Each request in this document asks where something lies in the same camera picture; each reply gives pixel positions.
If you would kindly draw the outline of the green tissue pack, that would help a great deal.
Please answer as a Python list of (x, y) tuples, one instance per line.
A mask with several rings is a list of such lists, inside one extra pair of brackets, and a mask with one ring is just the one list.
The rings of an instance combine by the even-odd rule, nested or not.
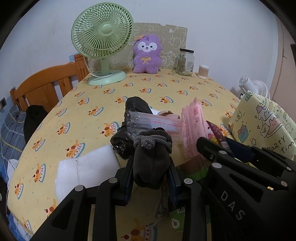
[(193, 157), (177, 166), (180, 177), (180, 202), (168, 208), (171, 225), (176, 232), (183, 232), (184, 240), (201, 240), (206, 238), (207, 218), (204, 197), (203, 178), (209, 168), (208, 161), (202, 156)]

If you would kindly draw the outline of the dark grey drawstring pouch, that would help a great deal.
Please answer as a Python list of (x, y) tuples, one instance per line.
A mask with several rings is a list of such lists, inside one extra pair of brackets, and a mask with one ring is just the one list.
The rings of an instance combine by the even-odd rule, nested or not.
[(137, 186), (159, 190), (154, 216), (168, 216), (164, 206), (164, 185), (166, 171), (170, 165), (172, 139), (163, 128), (140, 132), (134, 139), (133, 178)]

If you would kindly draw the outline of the dark red snack packet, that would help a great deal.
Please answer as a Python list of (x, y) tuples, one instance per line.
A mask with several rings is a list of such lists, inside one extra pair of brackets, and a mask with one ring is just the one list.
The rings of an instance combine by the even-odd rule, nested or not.
[(227, 143), (226, 139), (224, 138), (224, 135), (222, 134), (220, 128), (211, 123), (210, 121), (206, 121), (206, 123), (209, 126), (211, 137), (209, 138), (212, 142), (216, 140), (216, 143), (222, 146), (224, 149), (227, 149), (228, 151), (231, 151), (229, 144)]

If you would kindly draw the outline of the clear pink-striped packet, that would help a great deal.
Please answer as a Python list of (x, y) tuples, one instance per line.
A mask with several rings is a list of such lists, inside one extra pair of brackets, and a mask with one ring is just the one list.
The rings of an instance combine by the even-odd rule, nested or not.
[(163, 116), (129, 111), (126, 117), (127, 135), (133, 140), (140, 132), (163, 128), (175, 141), (182, 140), (182, 121), (170, 120)]

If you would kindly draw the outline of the pink tissue packet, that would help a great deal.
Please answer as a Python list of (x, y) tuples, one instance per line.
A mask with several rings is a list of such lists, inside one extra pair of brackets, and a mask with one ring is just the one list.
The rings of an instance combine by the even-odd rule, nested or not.
[(197, 97), (182, 108), (181, 121), (184, 155), (188, 160), (199, 155), (196, 147), (198, 138), (208, 138), (201, 101)]

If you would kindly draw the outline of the black plastic bag roll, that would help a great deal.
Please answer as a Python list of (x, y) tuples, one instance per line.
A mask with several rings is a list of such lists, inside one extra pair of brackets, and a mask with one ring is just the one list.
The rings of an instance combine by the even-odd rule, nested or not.
[(140, 97), (129, 97), (125, 103), (124, 121), (110, 139), (113, 149), (123, 159), (130, 157), (134, 150), (133, 140), (145, 130), (144, 124), (138, 122), (143, 113), (152, 115), (148, 104)]

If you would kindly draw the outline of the white foam sheet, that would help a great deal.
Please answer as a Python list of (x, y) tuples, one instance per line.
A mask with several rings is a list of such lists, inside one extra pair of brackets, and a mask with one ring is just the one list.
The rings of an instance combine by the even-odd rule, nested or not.
[(60, 161), (55, 181), (57, 202), (60, 203), (78, 185), (86, 188), (100, 185), (114, 177), (119, 168), (111, 145)]

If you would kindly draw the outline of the patterned yellow storage box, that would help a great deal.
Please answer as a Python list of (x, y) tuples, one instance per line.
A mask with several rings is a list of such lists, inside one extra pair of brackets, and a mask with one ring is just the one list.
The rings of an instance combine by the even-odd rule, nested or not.
[(236, 141), (295, 161), (295, 122), (274, 101), (248, 91), (230, 118), (229, 128)]

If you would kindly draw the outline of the yellow cake-print tablecloth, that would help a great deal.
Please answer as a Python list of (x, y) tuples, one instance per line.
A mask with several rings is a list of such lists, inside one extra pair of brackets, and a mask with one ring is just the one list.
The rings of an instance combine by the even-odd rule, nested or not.
[(28, 233), (35, 233), (58, 205), (59, 163), (76, 164), (87, 153), (109, 147), (124, 120), (126, 101), (134, 96), (153, 109), (175, 114), (197, 98), (204, 119), (223, 133), (239, 104), (234, 94), (211, 78), (181, 76), (168, 69), (158, 74), (128, 70), (125, 80), (106, 86), (79, 82), (42, 121), (14, 171), (8, 207)]

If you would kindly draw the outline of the white standing fan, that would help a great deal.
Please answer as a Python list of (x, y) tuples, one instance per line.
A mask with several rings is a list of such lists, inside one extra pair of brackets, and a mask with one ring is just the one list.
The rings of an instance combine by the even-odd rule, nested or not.
[(248, 91), (270, 98), (269, 90), (266, 84), (261, 80), (251, 80), (248, 76), (244, 75), (238, 79), (238, 85), (240, 88), (238, 91), (239, 99), (243, 99), (243, 96)]

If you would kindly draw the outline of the black garment on chair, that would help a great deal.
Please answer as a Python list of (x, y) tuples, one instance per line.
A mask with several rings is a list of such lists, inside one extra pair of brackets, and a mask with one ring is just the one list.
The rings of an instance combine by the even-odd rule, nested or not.
[(23, 125), (23, 134), (26, 144), (29, 142), (37, 127), (47, 116), (47, 111), (42, 105), (30, 105), (26, 110), (26, 117)]

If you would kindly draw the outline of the cotton swab container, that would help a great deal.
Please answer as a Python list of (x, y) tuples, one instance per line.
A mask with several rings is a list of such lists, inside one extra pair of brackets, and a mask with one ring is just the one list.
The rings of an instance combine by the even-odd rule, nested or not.
[(198, 77), (202, 79), (207, 79), (208, 78), (208, 73), (209, 73), (209, 67), (206, 65), (199, 65), (199, 70), (198, 70)]

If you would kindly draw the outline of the blue plaid bedding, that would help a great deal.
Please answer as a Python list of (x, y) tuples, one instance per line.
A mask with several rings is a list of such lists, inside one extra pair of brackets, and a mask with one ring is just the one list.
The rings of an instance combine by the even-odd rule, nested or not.
[(23, 125), (26, 113), (17, 105), (11, 107), (1, 126), (1, 178), (7, 182), (7, 168), (10, 159), (18, 160), (25, 148)]

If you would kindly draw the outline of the glass jar with lid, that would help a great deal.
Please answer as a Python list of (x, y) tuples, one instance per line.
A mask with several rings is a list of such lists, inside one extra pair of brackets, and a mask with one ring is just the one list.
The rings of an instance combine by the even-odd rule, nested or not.
[(194, 70), (194, 51), (180, 48), (180, 54), (175, 57), (175, 69), (179, 75), (191, 76)]

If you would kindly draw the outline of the wooden chair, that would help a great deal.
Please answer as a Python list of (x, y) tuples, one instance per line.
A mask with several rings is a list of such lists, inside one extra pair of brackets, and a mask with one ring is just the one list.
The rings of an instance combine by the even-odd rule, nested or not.
[(21, 111), (26, 111), (31, 105), (41, 105), (50, 112), (59, 102), (54, 83), (58, 84), (64, 97), (73, 89), (73, 76), (82, 81), (88, 75), (88, 70), (81, 54), (74, 55), (74, 62), (57, 65), (41, 70), (10, 91), (11, 99)]

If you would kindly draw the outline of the purple plush toy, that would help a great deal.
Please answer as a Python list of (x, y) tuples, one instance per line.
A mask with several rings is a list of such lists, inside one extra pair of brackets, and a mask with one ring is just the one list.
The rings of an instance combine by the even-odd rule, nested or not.
[(157, 74), (162, 64), (162, 45), (154, 34), (141, 35), (133, 46), (133, 72)]

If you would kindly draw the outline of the beige patterned backboard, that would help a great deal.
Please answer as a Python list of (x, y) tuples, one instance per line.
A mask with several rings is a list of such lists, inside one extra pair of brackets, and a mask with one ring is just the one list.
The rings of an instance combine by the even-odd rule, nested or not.
[(162, 45), (160, 57), (161, 68), (174, 69), (175, 57), (179, 49), (186, 47), (188, 29), (174, 25), (161, 25), (156, 23), (134, 23), (133, 36), (126, 47), (109, 58), (111, 69), (133, 67), (133, 46), (136, 38), (141, 35), (154, 34), (159, 37)]

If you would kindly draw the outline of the green desk fan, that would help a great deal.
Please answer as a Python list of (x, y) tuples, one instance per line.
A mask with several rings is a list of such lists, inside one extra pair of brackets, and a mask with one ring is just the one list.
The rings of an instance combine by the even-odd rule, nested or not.
[(87, 68), (91, 86), (108, 85), (126, 78), (122, 70), (109, 68), (109, 57), (117, 54), (130, 42), (133, 18), (123, 6), (99, 3), (85, 9), (74, 21), (71, 40), (84, 60), (99, 59), (99, 72)]

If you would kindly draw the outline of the wall power socket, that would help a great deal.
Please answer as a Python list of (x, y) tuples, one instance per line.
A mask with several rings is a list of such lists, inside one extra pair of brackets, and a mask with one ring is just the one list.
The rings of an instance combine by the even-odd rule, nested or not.
[(6, 105), (7, 105), (7, 103), (6, 103), (6, 99), (3, 98), (3, 99), (0, 101), (0, 109), (3, 109)]

